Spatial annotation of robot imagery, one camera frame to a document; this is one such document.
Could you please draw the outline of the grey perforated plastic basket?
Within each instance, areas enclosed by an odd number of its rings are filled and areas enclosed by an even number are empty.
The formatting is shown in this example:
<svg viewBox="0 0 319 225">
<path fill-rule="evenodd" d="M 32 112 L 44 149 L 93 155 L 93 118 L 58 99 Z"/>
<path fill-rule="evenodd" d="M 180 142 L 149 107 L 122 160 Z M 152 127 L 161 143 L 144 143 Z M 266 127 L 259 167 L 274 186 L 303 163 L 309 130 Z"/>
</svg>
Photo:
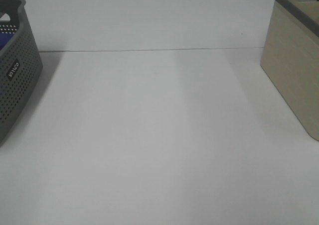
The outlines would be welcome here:
<svg viewBox="0 0 319 225">
<path fill-rule="evenodd" d="M 0 0 L 0 25 L 12 25 L 14 36 L 0 50 L 0 140 L 4 141 L 32 95 L 43 64 L 25 11 L 25 0 Z"/>
</svg>

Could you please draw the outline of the blue microfibre towel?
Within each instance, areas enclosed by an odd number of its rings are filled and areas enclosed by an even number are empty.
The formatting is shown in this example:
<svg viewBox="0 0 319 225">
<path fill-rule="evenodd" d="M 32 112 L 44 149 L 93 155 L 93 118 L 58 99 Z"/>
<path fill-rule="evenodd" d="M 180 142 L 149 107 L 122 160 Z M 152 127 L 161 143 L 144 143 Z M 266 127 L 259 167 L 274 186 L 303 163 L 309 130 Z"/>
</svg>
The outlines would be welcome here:
<svg viewBox="0 0 319 225">
<path fill-rule="evenodd" d="M 14 36 L 15 29 L 12 25 L 1 25 L 0 26 L 0 50 L 2 50 L 6 44 Z"/>
</svg>

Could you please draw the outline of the beige bin with grey rim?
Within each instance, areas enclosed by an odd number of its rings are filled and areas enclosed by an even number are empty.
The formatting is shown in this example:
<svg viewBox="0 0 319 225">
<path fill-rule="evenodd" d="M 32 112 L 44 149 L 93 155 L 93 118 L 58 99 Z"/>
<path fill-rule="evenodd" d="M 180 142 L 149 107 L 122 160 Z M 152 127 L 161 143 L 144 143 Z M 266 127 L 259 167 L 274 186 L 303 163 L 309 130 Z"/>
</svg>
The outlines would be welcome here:
<svg viewBox="0 0 319 225">
<path fill-rule="evenodd" d="M 274 0 L 260 65 L 308 135 L 318 140 L 318 0 Z"/>
</svg>

